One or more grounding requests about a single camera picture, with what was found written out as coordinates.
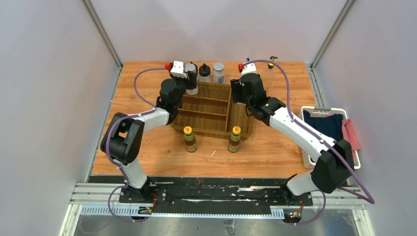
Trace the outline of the gold-cap oil bottle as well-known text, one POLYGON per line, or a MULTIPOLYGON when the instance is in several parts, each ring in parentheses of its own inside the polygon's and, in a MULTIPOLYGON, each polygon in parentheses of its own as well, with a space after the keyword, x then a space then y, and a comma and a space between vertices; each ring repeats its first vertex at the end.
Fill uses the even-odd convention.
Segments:
POLYGON ((274 67, 274 64, 268 63, 267 68, 264 69, 261 74, 263 86, 266 92, 269 91, 274 81, 274 67))

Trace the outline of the woven wicker divided basket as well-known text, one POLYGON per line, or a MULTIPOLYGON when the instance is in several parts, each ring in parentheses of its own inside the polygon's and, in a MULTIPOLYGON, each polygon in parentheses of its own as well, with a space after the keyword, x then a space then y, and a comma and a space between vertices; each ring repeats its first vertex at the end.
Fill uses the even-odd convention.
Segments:
POLYGON ((231 86, 227 84, 198 83, 196 95, 185 94, 182 107, 171 127, 182 132, 190 126, 195 134, 228 139, 232 128, 241 128, 241 139, 246 140, 253 131, 253 117, 246 114, 243 104, 232 100, 231 86))

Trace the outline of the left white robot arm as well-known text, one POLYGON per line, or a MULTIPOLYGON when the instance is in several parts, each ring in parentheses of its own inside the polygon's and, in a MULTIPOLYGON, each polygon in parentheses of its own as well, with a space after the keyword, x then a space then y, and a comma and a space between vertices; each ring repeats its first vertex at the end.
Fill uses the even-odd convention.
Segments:
POLYGON ((139 203, 147 202, 151 192, 148 176, 138 161, 142 136, 149 130, 171 124, 182 107, 185 91, 197 86, 194 71, 186 71, 184 77, 170 72, 170 76, 161 83, 160 95, 151 110, 132 115, 116 113, 100 144, 101 151, 124 176, 124 187, 132 191, 132 197, 139 203))

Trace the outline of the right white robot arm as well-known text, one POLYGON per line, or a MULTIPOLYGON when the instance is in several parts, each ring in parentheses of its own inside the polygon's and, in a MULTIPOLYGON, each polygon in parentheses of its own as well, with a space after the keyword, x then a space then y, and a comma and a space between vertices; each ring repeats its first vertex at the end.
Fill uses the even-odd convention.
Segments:
POLYGON ((267 96, 259 74, 244 74, 230 83, 233 102, 245 104, 255 119, 285 134, 316 163, 309 172, 295 174, 281 185, 283 203, 294 205, 306 192, 332 193, 352 175, 351 145, 344 139, 336 141, 318 132, 282 101, 267 96))

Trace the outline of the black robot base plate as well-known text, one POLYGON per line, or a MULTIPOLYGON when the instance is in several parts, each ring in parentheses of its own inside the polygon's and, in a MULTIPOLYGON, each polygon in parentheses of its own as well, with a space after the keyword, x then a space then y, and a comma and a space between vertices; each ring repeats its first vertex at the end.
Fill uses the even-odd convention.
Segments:
POLYGON ((313 205, 309 192, 285 200, 283 178, 149 177, 144 190, 123 189, 120 203, 150 204, 157 213, 267 215, 271 207, 313 205))

